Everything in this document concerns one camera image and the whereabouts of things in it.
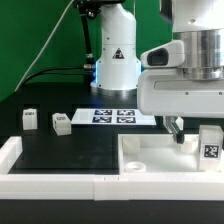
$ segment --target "black table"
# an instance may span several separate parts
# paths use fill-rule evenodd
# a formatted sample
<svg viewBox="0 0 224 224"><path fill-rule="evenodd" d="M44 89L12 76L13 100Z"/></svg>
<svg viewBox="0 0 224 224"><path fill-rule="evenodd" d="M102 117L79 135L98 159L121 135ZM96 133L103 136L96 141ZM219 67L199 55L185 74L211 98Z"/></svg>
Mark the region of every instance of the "black table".
<svg viewBox="0 0 224 224"><path fill-rule="evenodd" d="M22 130L22 112L38 109L38 130ZM118 134L166 133L157 126L74 125L58 137L52 114L71 119L77 108L137 109L136 97L91 94L83 84L33 83L0 103L0 144L22 136L23 153L10 174L118 174ZM185 132L221 119L186 119ZM196 201L25 201L1 200L0 223L222 223L224 202Z"/></svg>

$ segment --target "white block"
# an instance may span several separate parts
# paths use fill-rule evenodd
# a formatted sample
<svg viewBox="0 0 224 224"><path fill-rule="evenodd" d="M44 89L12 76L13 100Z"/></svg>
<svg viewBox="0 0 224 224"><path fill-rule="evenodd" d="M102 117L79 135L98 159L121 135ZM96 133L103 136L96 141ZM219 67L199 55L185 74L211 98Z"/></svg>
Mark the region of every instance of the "white block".
<svg viewBox="0 0 224 224"><path fill-rule="evenodd" d="M219 126L200 126L198 168L201 171L218 171L221 162L223 131Z"/></svg>
<svg viewBox="0 0 224 224"><path fill-rule="evenodd" d="M66 114L53 114L53 127L57 135L71 135L72 127L71 121Z"/></svg>
<svg viewBox="0 0 224 224"><path fill-rule="evenodd" d="M37 110L27 109L23 110L23 130L37 129Z"/></svg>

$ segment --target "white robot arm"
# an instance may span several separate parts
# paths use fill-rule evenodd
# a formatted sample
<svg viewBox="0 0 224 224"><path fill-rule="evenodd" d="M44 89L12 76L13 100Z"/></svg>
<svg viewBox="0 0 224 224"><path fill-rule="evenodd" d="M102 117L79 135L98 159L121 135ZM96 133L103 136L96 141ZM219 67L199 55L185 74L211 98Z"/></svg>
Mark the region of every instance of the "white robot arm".
<svg viewBox="0 0 224 224"><path fill-rule="evenodd" d="M144 53L143 114L224 117L223 0L172 0L173 41Z"/></svg>

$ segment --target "green backdrop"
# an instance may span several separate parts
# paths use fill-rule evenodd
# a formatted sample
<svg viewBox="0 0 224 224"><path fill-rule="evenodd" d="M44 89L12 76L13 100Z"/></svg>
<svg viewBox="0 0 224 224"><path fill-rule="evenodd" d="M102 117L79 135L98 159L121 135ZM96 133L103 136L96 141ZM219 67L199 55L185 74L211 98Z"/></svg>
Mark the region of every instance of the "green backdrop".
<svg viewBox="0 0 224 224"><path fill-rule="evenodd" d="M1 0L0 101L14 91L69 1ZM133 5L134 0L126 0L123 4L124 8L131 12ZM136 0L138 57L144 51L171 39L171 27L159 17L158 12L159 0ZM89 25L94 56L98 58L101 54L100 18L89 21ZM46 67L80 66L83 63L85 50L80 17L76 9L70 8L32 72ZM59 78L53 77L51 81L59 81ZM82 80L75 77L69 81Z"/></svg>

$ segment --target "white plastic edge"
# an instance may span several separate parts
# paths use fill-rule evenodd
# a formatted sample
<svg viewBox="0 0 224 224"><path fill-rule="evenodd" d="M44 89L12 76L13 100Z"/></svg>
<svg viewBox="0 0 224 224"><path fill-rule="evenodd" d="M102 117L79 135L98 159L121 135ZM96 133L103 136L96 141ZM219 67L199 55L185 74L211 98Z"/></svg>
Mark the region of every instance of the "white plastic edge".
<svg viewBox="0 0 224 224"><path fill-rule="evenodd" d="M0 199L224 200L222 173L7 174L2 169L9 158L5 155L17 152L17 156L10 157L14 163L22 152L21 146L21 138L13 137L0 150L4 170L0 175Z"/></svg>

